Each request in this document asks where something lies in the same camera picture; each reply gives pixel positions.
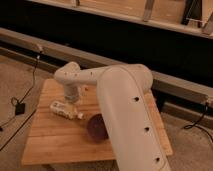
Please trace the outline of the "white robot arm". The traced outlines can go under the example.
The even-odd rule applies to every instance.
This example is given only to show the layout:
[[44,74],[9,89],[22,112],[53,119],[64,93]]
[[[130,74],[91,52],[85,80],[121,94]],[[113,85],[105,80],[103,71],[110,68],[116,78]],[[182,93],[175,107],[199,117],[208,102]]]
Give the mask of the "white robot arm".
[[71,102],[78,99],[80,84],[96,87],[120,171],[171,171],[144,97],[153,83],[146,66],[125,64],[82,70],[70,62],[58,69],[54,78],[64,86],[64,96]]

